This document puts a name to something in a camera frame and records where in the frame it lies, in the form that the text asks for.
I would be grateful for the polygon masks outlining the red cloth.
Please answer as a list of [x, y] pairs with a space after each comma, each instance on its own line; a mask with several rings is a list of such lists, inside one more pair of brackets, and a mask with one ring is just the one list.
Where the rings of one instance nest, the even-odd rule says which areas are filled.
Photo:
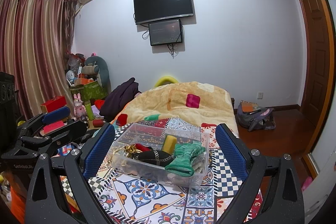
[[152, 150], [151, 147], [146, 147], [140, 143], [135, 143], [135, 148], [141, 152], [147, 152]]

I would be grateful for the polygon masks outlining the clear plastic storage box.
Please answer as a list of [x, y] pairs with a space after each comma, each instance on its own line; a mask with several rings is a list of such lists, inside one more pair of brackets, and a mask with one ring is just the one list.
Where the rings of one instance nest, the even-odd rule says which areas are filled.
[[109, 149], [112, 166], [125, 173], [183, 187], [200, 186], [208, 172], [210, 137], [133, 123]]

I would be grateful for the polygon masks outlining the black hat with chain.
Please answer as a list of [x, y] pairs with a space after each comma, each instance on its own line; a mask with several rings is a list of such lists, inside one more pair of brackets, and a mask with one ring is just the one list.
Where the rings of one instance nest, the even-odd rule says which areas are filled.
[[142, 152], [136, 155], [133, 159], [161, 167], [169, 165], [174, 160], [172, 155], [164, 151], [155, 149], [147, 152]]

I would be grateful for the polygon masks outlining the yellow sponge roll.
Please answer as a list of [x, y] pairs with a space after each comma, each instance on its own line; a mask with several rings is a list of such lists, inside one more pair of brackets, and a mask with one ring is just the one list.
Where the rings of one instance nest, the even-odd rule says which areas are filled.
[[166, 135], [161, 150], [172, 155], [177, 144], [177, 138], [173, 135]]

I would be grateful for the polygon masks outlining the white sock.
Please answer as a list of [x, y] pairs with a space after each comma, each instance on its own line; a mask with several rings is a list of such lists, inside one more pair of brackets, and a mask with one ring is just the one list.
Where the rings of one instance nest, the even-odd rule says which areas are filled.
[[194, 173], [205, 173], [207, 165], [208, 165], [208, 156], [205, 153], [198, 155], [191, 162], [191, 166], [194, 170]]

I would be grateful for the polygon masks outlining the green knitted cloth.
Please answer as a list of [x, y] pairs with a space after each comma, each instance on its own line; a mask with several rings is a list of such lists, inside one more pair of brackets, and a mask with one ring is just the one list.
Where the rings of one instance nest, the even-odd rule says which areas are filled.
[[201, 142], [178, 143], [173, 152], [173, 161], [165, 166], [165, 171], [182, 177], [194, 175], [194, 164], [198, 164], [204, 156], [206, 149]]

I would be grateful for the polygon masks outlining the pink rabbit doll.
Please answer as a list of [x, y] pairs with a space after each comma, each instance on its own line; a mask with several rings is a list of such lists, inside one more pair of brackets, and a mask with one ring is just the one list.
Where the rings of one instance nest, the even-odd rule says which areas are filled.
[[87, 112], [86, 112], [86, 108], [85, 106], [83, 105], [83, 101], [81, 100], [81, 94], [78, 93], [78, 94], [74, 94], [73, 95], [73, 98], [74, 98], [74, 115], [77, 119], [86, 119], [86, 115], [87, 115]]

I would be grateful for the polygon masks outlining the red gift box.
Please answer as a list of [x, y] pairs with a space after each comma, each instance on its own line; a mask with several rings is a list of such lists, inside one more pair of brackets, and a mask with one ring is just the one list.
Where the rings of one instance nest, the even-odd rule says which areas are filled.
[[52, 98], [51, 100], [41, 104], [41, 110], [43, 113], [50, 113], [66, 105], [67, 102], [64, 96], [56, 96], [55, 98]]

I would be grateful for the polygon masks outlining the red cylinder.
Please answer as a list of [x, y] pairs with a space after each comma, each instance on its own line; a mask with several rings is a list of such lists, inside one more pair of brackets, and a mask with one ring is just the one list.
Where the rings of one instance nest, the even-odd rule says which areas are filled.
[[103, 119], [96, 119], [92, 121], [92, 125], [95, 128], [102, 127], [105, 124], [105, 121]]

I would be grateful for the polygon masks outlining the green bottle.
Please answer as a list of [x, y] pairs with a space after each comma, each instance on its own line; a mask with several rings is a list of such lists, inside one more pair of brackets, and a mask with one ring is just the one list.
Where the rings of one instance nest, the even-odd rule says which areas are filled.
[[95, 119], [95, 116], [93, 114], [93, 111], [92, 111], [92, 106], [91, 106], [91, 103], [90, 101], [85, 101], [84, 102], [84, 106], [85, 106], [85, 109], [86, 109], [86, 114], [87, 114], [87, 117], [90, 121], [94, 120]]

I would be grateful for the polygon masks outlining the green storage box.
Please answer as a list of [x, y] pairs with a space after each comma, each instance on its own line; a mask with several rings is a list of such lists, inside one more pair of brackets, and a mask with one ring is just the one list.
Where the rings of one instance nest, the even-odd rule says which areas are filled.
[[90, 100], [102, 100], [108, 96], [106, 88], [101, 87], [97, 81], [70, 87], [72, 95], [80, 93], [81, 100], [83, 102]]

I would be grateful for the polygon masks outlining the dark purple jacket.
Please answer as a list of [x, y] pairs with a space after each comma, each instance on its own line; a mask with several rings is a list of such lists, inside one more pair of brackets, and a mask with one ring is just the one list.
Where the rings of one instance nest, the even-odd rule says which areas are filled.
[[100, 115], [108, 122], [114, 120], [123, 108], [139, 93], [139, 84], [132, 77], [116, 87], [105, 99]]

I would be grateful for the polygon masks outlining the grey-green plush toy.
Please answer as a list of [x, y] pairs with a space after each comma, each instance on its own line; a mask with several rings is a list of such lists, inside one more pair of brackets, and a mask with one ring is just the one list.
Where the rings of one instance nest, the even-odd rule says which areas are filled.
[[102, 88], [106, 88], [109, 83], [109, 71], [105, 60], [99, 56], [88, 57], [84, 61], [81, 73], [87, 76], [94, 76]]

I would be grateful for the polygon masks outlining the colourful patterned bedspread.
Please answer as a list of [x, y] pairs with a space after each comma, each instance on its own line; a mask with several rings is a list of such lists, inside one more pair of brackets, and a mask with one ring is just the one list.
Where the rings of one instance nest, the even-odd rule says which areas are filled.
[[114, 169], [105, 159], [89, 184], [103, 209], [115, 223], [215, 223], [238, 192], [235, 177], [215, 139], [215, 125], [193, 126], [179, 118], [141, 121], [141, 124], [208, 133], [210, 157], [200, 187], [162, 185]]

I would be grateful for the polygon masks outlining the grey backpack on floor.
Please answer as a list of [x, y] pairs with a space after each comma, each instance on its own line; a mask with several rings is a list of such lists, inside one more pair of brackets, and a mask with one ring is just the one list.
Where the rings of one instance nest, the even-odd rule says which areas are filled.
[[237, 108], [238, 124], [248, 132], [254, 130], [273, 130], [276, 128], [274, 108], [261, 107], [256, 103], [241, 101]]

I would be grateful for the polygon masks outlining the striped brown curtain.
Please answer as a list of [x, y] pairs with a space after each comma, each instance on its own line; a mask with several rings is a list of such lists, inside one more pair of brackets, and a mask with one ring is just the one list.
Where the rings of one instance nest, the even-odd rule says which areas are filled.
[[66, 70], [76, 5], [77, 0], [1, 0], [1, 71], [15, 77], [26, 119], [57, 96], [73, 106]]

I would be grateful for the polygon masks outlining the yellow-green plush pillow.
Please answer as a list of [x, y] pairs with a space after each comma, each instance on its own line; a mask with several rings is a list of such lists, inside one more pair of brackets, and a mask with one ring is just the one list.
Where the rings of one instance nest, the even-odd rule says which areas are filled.
[[171, 76], [163, 76], [161, 77], [154, 85], [154, 87], [159, 87], [167, 84], [176, 84], [178, 80]]

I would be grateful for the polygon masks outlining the yellow patchwork fleece blanket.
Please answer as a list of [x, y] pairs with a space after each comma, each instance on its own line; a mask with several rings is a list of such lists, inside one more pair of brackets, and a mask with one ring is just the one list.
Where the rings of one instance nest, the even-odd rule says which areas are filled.
[[239, 135], [231, 96], [228, 91], [198, 82], [175, 83], [147, 90], [126, 104], [112, 120], [121, 125], [145, 118], [178, 117], [194, 126], [225, 123]]

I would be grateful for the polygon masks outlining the wall socket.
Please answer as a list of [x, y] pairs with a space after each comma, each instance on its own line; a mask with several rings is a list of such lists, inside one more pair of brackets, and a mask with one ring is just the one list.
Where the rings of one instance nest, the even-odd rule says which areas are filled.
[[263, 98], [263, 94], [264, 94], [263, 92], [258, 92], [257, 99], [261, 100]]

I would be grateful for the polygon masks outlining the small black wall monitor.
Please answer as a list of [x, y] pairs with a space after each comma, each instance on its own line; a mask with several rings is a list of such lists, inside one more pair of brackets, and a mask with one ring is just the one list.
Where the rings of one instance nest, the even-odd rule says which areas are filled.
[[183, 30], [180, 19], [162, 20], [149, 23], [150, 45], [161, 46], [183, 42]]

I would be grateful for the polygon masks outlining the large wall television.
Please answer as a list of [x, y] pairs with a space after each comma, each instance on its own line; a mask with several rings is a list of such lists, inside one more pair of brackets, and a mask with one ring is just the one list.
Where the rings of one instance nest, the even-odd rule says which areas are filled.
[[136, 24], [194, 15], [192, 0], [133, 0]]

